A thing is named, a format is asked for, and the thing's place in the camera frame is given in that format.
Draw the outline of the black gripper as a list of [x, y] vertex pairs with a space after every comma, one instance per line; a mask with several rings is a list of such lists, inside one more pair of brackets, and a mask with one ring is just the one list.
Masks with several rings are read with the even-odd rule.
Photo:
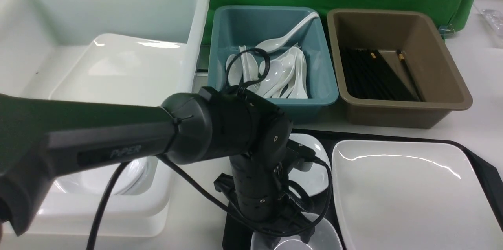
[[231, 208], [226, 212], [270, 243], [295, 235], [307, 243], [319, 220], [310, 221], [302, 214], [313, 210], [313, 201], [289, 179], [282, 165], [285, 154], [233, 156], [232, 175], [219, 175], [214, 185], [229, 200]]

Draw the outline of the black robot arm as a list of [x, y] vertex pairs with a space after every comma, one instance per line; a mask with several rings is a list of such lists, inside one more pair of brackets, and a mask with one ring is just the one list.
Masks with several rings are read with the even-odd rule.
[[56, 178], [118, 164], [92, 225], [92, 247], [112, 184], [131, 161], [154, 156], [248, 228], [308, 241], [316, 223], [303, 213], [312, 207], [291, 193], [299, 185], [288, 173], [316, 159], [289, 139], [291, 130], [280, 107], [237, 86], [173, 94], [158, 107], [2, 94], [1, 222], [22, 235]]

